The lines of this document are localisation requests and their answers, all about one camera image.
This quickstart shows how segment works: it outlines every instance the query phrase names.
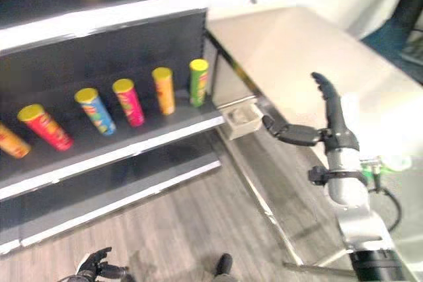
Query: wooden floor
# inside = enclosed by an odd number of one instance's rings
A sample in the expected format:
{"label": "wooden floor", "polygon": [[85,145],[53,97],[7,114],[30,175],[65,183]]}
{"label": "wooden floor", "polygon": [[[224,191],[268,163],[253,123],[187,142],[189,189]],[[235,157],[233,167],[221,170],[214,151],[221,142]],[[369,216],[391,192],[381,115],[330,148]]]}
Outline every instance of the wooden floor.
{"label": "wooden floor", "polygon": [[[291,261],[286,247],[222,145],[212,139],[222,168],[0,258],[0,282],[57,281],[72,274],[85,253],[106,246],[113,247],[109,263],[130,266],[138,282],[211,281],[223,252],[233,255],[233,275],[240,281],[353,281],[283,267],[283,262]],[[310,164],[309,159],[301,153],[293,158],[294,148],[284,150],[273,143],[269,153],[259,147],[262,142],[268,141],[259,131],[234,146],[248,149],[243,155],[249,169],[261,171],[253,176],[255,182],[287,226],[301,257],[317,261],[319,256],[336,251],[340,245],[336,227],[326,207],[316,205],[323,197],[307,183],[301,170]],[[285,157],[274,163],[277,154]],[[280,174],[280,169],[287,169],[287,173]],[[316,195],[317,200],[310,198]]]}

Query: pink pringles can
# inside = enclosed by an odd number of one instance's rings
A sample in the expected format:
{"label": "pink pringles can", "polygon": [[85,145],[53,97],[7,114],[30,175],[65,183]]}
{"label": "pink pringles can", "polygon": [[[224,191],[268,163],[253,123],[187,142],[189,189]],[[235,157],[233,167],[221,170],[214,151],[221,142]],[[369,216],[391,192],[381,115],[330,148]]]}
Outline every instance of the pink pringles can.
{"label": "pink pringles can", "polygon": [[144,123],[144,113],[135,91],[134,82],[130,79],[119,79],[113,83],[113,91],[124,109],[126,118],[132,127]]}

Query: pringles can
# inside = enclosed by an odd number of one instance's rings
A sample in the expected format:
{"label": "pringles can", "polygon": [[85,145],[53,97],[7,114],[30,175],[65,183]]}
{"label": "pringles can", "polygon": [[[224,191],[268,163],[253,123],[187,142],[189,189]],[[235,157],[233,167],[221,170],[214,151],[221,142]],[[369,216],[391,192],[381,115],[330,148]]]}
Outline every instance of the pringles can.
{"label": "pringles can", "polygon": [[158,67],[153,71],[153,78],[160,110],[162,114],[170,115],[174,112],[172,70],[167,67]]}
{"label": "pringles can", "polygon": [[116,125],[104,107],[97,89],[83,88],[75,94],[75,100],[103,135],[111,135],[116,131]]}
{"label": "pringles can", "polygon": [[0,148],[16,159],[23,158],[31,147],[0,122]]}
{"label": "pringles can", "polygon": [[191,69],[191,105],[199,107],[204,103],[209,63],[205,59],[194,59]]}
{"label": "pringles can", "polygon": [[39,104],[22,108],[18,113],[18,119],[59,151],[66,151],[73,144],[72,138]]}
{"label": "pringles can", "polygon": [[132,127],[138,127],[144,123],[144,114],[139,104],[134,82],[130,79],[119,79],[113,83],[113,91],[118,97],[119,103],[124,109],[126,118]]}

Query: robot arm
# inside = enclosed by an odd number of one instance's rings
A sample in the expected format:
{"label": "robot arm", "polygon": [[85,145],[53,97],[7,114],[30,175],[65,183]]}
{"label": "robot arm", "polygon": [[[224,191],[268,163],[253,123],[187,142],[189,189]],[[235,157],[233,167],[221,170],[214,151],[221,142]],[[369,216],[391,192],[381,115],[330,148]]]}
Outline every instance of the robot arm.
{"label": "robot arm", "polygon": [[315,166],[309,171],[309,180],[324,187],[359,281],[406,281],[385,223],[370,208],[358,140],[346,126],[340,96],[326,77],[311,75],[326,101],[327,128],[278,126],[269,116],[263,117],[263,124],[274,137],[286,143],[325,144],[329,169]]}

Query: small white box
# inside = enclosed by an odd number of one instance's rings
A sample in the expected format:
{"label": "small white box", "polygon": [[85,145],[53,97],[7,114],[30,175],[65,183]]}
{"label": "small white box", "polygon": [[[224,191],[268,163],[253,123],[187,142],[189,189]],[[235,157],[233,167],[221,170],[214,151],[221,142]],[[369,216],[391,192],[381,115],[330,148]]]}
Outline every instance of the small white box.
{"label": "small white box", "polygon": [[252,103],[242,103],[221,109],[225,123],[222,130],[229,140],[252,133],[262,125],[263,113]]}

